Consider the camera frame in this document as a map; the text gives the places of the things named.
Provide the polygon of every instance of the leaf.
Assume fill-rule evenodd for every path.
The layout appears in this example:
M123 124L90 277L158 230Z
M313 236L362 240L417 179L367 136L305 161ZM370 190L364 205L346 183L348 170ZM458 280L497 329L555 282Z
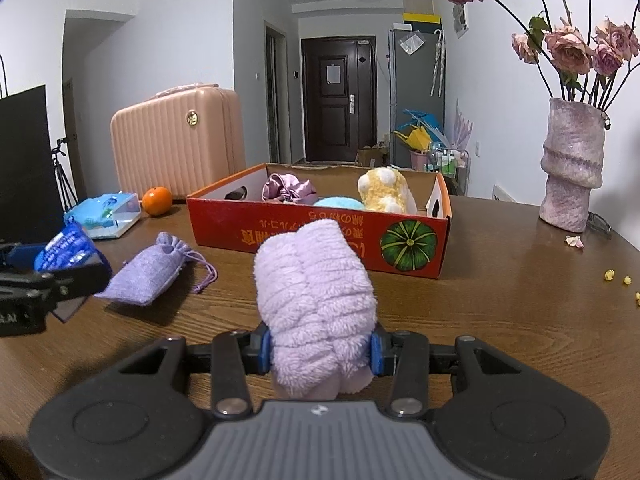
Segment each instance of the leaf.
M562 84L567 88L576 88L575 84L578 82L578 75L572 72L565 72L562 70L560 73L562 78Z
M531 39L531 36L530 36L530 37L529 37L529 46L530 46L533 50L535 50L536 52L542 52L541 47L542 47L542 42L543 42L543 41L544 41L544 39L545 39L545 33L544 33L544 32L542 32L541 30L537 30L537 29L531 29L531 30L529 31L529 33L530 33L530 35L531 35L531 36L533 36L533 38L536 40L536 41L533 41L533 40Z
M548 30L549 32L551 32L551 27L541 16L534 16L533 18L531 18L529 20L529 27L531 27L533 30Z

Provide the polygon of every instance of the tangerine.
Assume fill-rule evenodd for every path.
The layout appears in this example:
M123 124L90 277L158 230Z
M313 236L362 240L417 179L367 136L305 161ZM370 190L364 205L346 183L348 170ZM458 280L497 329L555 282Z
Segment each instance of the tangerine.
M142 197L142 209L149 216L160 216L168 212L174 204L174 197L165 187L152 187Z

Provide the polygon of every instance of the wooden table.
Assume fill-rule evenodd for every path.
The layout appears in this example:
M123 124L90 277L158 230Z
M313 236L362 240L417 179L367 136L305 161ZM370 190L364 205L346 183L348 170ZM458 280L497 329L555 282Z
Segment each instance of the wooden table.
M470 333L598 403L612 441L601 480L640 478L640 254L628 242L587 232L584 251L538 220L532 206L452 197L453 224L439 280L371 273L378 315L388 330L404 328L452 344ZM115 270L152 244L160 231L193 244L184 206L145 219L100 248ZM204 269L185 270L150 309L115 310L91 300L67 324L49 319L41 335L0 340L0 452L23 478L38 478L20 447L31 417L47 399L160 336L205 343L218 332L258 323L253 256L202 248L220 272L202 295L189 294ZM603 274L615 269L613 282ZM637 285L624 286L630 275ZM207 378L191 397L207 406ZM431 402L450 397L448 378L434 378ZM254 405L271 396L266 378L250 378ZM362 396L382 398L377 380Z

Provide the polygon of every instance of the red cardboard box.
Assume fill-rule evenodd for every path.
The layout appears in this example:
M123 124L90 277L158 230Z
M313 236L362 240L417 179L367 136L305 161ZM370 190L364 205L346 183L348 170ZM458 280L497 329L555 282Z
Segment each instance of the red cardboard box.
M417 216L262 202L262 186L271 173L310 180L321 198L360 200L358 179L369 168L261 164L187 197L193 234L199 245L255 253L268 237L296 231L331 218L369 270L437 278L444 260L451 206L439 173L403 171L418 205Z

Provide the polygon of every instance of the pink textured vase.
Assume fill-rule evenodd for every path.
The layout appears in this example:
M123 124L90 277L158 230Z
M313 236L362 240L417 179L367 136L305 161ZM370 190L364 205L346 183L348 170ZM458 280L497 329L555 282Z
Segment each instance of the pink textured vase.
M606 115L585 103L550 100L542 169L548 174L540 218L565 231L587 225L592 189L602 186Z

